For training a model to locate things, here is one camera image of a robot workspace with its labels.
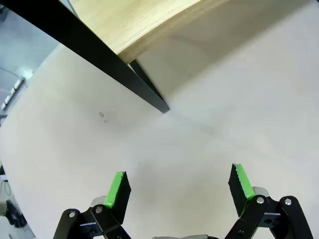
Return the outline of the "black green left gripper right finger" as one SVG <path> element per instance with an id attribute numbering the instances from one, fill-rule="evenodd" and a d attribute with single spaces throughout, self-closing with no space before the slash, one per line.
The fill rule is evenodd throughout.
<path id="1" fill-rule="evenodd" d="M 228 185 L 238 220 L 227 239 L 251 239 L 257 228 L 268 228 L 275 239 L 313 238 L 296 197 L 273 200 L 265 188 L 251 186 L 241 164 L 232 164 Z"/>

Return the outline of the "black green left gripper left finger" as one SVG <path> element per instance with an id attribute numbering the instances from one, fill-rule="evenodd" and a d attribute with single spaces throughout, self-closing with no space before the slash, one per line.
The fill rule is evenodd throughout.
<path id="1" fill-rule="evenodd" d="M 56 228 L 55 239 L 129 239 L 122 227 L 131 187 L 126 172 L 115 174 L 107 196 L 86 211 L 65 210 Z"/>

